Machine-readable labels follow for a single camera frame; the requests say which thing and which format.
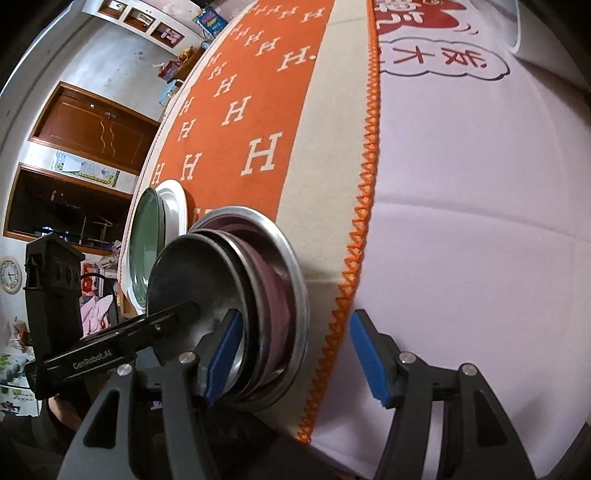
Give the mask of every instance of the stack of plates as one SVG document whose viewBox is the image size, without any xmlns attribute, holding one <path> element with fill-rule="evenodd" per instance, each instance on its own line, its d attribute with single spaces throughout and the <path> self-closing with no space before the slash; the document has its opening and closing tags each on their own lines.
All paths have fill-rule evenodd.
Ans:
<svg viewBox="0 0 591 480">
<path fill-rule="evenodd" d="M 187 300 L 202 315 L 154 345 L 159 361 L 194 349 L 228 308 L 237 308 L 245 330 L 224 399 L 248 411 L 277 402 L 304 358 L 309 308 L 297 258 L 275 224 L 255 210 L 224 207 L 167 245 L 152 269 L 147 313 Z"/>
</svg>

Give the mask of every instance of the blue gripper pad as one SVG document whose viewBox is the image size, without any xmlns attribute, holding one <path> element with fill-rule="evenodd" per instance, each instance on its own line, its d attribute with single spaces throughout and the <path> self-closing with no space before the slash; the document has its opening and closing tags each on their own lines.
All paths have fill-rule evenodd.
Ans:
<svg viewBox="0 0 591 480">
<path fill-rule="evenodd" d="M 242 313 L 234 309 L 228 310 L 218 328 L 225 329 L 225 332 L 207 369 L 207 388 L 203 398 L 209 406 L 222 396 L 226 381 L 228 381 L 234 357 L 242 340 Z"/>
<path fill-rule="evenodd" d="M 388 408 L 392 400 L 388 378 L 391 375 L 389 369 L 394 367 L 393 359 L 387 358 L 387 353 L 380 351 L 382 339 L 365 310 L 353 312 L 350 318 L 350 331 L 369 389 L 374 398 L 379 400 L 383 407 Z"/>
</svg>

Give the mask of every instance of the cartoon cloud print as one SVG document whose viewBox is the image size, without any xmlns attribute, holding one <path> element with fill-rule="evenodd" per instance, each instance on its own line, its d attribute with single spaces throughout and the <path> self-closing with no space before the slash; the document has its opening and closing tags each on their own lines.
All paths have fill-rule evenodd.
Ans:
<svg viewBox="0 0 591 480">
<path fill-rule="evenodd" d="M 498 54 L 473 43 L 403 37 L 380 42 L 381 72 L 401 77 L 435 73 L 446 77 L 501 80 L 510 74 Z"/>
</svg>

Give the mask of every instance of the orange zigzag stitching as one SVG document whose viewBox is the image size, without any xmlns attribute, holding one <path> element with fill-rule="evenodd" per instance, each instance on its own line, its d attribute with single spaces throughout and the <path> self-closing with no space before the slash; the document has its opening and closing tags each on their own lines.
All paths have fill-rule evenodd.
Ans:
<svg viewBox="0 0 591 480">
<path fill-rule="evenodd" d="M 368 30 L 369 30 L 369 73 L 368 73 L 368 107 L 365 125 L 365 153 L 363 154 L 362 172 L 357 197 L 359 202 L 355 207 L 355 219 L 352 221 L 353 231 L 349 233 L 351 243 L 347 245 L 349 256 L 345 258 L 346 269 L 342 272 L 344 282 L 339 284 L 340 297 L 336 298 L 337 309 L 332 311 L 334 322 L 329 323 L 331 333 L 325 337 L 326 345 L 322 347 L 322 357 L 318 360 L 316 376 L 312 380 L 312 390 L 309 392 L 304 415 L 301 417 L 300 431 L 297 439 L 310 443 L 312 431 L 316 423 L 316 416 L 324 394 L 330 374 L 333 371 L 339 346 L 345 334 L 349 310 L 359 281 L 359 272 L 365 240 L 368 231 L 369 216 L 374 199 L 374 185 L 376 164 L 378 161 L 378 133 L 379 133 L 379 47 L 378 33 L 375 29 L 374 0 L 367 0 Z"/>
</svg>

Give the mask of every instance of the wall clock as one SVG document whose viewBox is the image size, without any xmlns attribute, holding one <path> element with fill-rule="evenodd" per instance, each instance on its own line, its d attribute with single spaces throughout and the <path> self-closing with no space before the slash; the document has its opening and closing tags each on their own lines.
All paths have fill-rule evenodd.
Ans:
<svg viewBox="0 0 591 480">
<path fill-rule="evenodd" d="M 13 257 L 0 257 L 0 286 L 11 295 L 21 289 L 22 269 Z"/>
</svg>

